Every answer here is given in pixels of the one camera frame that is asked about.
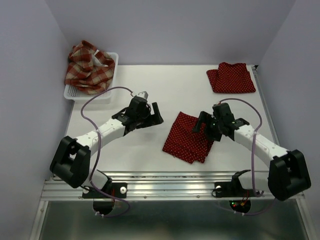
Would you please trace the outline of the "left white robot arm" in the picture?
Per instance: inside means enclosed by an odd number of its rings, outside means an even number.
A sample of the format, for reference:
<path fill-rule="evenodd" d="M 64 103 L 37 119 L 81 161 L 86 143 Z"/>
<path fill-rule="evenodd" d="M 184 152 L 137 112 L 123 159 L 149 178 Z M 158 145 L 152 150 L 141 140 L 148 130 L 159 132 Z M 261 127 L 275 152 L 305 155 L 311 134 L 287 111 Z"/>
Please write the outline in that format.
<path fill-rule="evenodd" d="M 134 96 L 129 106 L 114 114 L 93 131 L 72 138 L 65 136 L 59 143 L 50 171 L 72 188 L 88 187 L 100 197 L 110 197 L 112 179 L 91 164 L 91 156 L 100 155 L 110 142 L 122 138 L 136 129 L 163 123 L 157 102 L 149 104 L 146 97 Z"/>

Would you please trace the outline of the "red polka dot skirt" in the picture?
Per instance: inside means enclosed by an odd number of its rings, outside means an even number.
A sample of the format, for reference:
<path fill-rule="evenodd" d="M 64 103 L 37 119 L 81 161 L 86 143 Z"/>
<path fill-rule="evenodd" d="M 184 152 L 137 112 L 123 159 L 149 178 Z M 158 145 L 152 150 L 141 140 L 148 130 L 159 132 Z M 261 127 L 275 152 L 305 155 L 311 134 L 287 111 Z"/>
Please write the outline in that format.
<path fill-rule="evenodd" d="M 203 164 L 214 142 L 205 136 L 204 124 L 201 125 L 200 132 L 193 132 L 197 121 L 196 117 L 179 112 L 162 151 L 189 164 Z"/>
<path fill-rule="evenodd" d="M 217 94 L 255 93 L 256 88 L 245 63 L 222 62 L 206 71 L 212 91 Z"/>

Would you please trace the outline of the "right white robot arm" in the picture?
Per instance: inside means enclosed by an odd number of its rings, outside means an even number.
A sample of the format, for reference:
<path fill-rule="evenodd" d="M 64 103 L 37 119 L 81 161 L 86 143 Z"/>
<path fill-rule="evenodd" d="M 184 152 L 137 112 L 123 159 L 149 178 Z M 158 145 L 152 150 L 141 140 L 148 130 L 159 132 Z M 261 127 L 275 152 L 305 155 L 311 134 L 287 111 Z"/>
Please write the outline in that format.
<path fill-rule="evenodd" d="M 247 148 L 252 162 L 258 157 L 268 167 L 268 172 L 245 169 L 236 172 L 230 181 L 216 182 L 212 191 L 214 197 L 242 197 L 245 193 L 253 197 L 267 192 L 285 201 L 311 187 L 301 151 L 281 147 L 258 133 L 245 119 L 236 119 L 228 103 L 216 104 L 212 110 L 212 113 L 200 112 L 192 131 L 198 133 L 203 128 L 205 137 L 214 142 L 226 136 Z"/>

